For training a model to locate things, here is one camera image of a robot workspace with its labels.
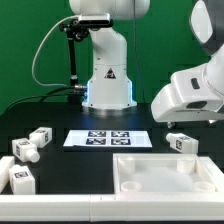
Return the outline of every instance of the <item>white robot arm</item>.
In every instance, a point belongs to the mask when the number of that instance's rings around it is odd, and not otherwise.
[[[150,0],[70,0],[80,23],[100,23],[142,17]],[[127,43],[112,28],[89,29],[93,43],[93,76],[87,85],[83,110],[100,115],[119,115],[132,110],[132,82],[127,77]]]
[[[152,102],[157,122],[221,120],[224,100],[224,1],[197,0],[190,23],[211,60],[171,76]]]

